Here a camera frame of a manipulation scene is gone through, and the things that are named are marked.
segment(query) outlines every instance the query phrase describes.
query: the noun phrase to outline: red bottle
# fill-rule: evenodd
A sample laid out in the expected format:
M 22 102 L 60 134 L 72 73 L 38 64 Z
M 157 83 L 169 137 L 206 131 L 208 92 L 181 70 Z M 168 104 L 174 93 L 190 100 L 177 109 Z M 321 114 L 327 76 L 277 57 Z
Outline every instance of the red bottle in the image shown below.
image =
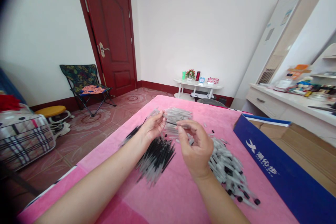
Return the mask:
M 201 72 L 198 71 L 198 72 L 197 72 L 197 75 L 196 75 L 196 81 L 198 81 L 198 80 L 200 79 L 200 75 L 201 75 Z

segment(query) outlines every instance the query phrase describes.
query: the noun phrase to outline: pink tablecloth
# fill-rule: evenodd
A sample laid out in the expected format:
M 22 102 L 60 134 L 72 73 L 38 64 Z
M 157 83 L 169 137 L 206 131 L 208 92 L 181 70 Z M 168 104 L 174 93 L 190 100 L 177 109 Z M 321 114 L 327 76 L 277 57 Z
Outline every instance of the pink tablecloth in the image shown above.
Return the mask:
M 258 210 L 235 200 L 252 223 L 298 223 L 233 132 L 233 126 L 241 112 L 167 96 L 155 97 L 138 111 L 83 158 L 70 175 L 24 210 L 19 215 L 20 220 L 23 223 L 32 223 L 85 174 L 116 152 L 119 143 L 134 127 L 141 124 L 151 111 L 157 107 L 165 109 L 170 106 L 192 111 L 194 120 L 201 124 L 206 123 L 205 129 L 208 133 L 214 130 L 216 137 L 224 138 L 230 143 L 227 147 L 244 165 L 249 188 L 261 200 Z M 151 189 L 148 189 L 145 180 L 135 183 L 137 173 L 134 171 L 107 206 L 98 223 L 209 223 L 205 206 L 184 164 L 179 146 L 176 152 L 158 183 Z

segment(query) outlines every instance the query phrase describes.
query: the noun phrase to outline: pink box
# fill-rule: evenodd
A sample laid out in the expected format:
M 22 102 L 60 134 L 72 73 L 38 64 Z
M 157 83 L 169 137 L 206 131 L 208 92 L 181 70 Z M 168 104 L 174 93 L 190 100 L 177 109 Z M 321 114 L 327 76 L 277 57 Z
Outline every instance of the pink box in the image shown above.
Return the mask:
M 214 83 L 214 84 L 218 84 L 218 82 L 219 82 L 219 79 L 217 79 L 217 78 L 208 78 L 208 82 L 211 82 L 211 83 Z

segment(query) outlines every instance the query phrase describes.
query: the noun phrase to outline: hand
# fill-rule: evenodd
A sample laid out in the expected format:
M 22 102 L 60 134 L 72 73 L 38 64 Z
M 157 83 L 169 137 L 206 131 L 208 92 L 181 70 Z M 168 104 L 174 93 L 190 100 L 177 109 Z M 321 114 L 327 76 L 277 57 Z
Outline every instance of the hand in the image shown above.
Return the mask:
M 212 139 L 205 132 L 204 128 L 196 121 L 178 121 L 177 128 L 180 137 L 182 156 L 191 176 L 195 182 L 199 179 L 207 178 L 211 174 L 208 161 L 214 149 Z M 187 133 L 194 137 L 195 142 L 193 146 L 190 146 L 189 144 Z
M 163 113 L 164 111 L 161 110 L 159 114 L 150 117 L 139 129 L 145 143 L 151 143 L 162 132 L 167 120 L 163 117 Z

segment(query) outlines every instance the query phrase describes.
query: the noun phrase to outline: plaid bag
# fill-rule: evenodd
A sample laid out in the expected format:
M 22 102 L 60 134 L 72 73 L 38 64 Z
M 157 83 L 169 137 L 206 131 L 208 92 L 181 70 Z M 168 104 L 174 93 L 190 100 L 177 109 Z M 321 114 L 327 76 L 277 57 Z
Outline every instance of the plaid bag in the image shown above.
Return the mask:
M 0 160 L 11 170 L 24 167 L 56 145 L 46 118 L 20 105 L 19 111 L 0 113 Z

